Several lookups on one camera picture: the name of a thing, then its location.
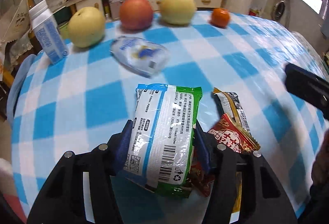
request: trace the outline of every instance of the drawer handle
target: drawer handle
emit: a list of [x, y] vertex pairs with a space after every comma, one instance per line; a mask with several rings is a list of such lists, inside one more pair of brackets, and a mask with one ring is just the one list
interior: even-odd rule
[[201, 2], [205, 5], [208, 5], [208, 4], [210, 4], [211, 1], [210, 0], [201, 0]]

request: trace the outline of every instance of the floor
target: floor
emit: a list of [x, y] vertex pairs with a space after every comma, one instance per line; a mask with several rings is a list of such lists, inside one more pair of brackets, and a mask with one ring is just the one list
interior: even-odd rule
[[0, 191], [14, 212], [26, 223], [13, 179], [11, 133], [9, 123], [0, 119]]

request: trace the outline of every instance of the washing machine door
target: washing machine door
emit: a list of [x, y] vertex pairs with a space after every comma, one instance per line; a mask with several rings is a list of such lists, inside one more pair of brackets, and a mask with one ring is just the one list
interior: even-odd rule
[[286, 3], [283, 0], [276, 3], [271, 15], [272, 20], [279, 21], [282, 18], [285, 9], [286, 9]]

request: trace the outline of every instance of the blue and white tablecloth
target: blue and white tablecloth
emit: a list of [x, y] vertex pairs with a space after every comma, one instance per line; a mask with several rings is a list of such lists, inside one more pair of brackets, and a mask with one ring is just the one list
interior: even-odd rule
[[[188, 27], [167, 27], [155, 14], [152, 27], [135, 34], [126, 34], [120, 22], [107, 23], [102, 42], [78, 50], [68, 41], [70, 54], [56, 65], [40, 54], [21, 89], [12, 134], [14, 180], [25, 214], [65, 151], [79, 154], [106, 143], [133, 118], [137, 85], [166, 83], [202, 87], [197, 118], [204, 130], [218, 121], [213, 87], [236, 92], [253, 137], [299, 215], [326, 124], [318, 109], [286, 91], [283, 68], [292, 62], [323, 75], [280, 24], [231, 17], [226, 29], [208, 23], [209, 11], [196, 12]], [[112, 39], [123, 34], [167, 47], [166, 68], [151, 79], [127, 71], [109, 51]], [[201, 223], [208, 204], [196, 191], [180, 200], [121, 178], [112, 184], [125, 223]]]

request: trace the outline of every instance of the wet wipes package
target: wet wipes package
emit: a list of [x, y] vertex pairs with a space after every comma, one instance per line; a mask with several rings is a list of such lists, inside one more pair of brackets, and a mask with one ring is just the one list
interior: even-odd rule
[[164, 46], [138, 37], [120, 36], [112, 42], [110, 50], [120, 63], [144, 76], [161, 71], [169, 59]]
[[171, 194], [190, 171], [201, 87], [139, 84], [136, 92], [126, 177], [153, 192]]

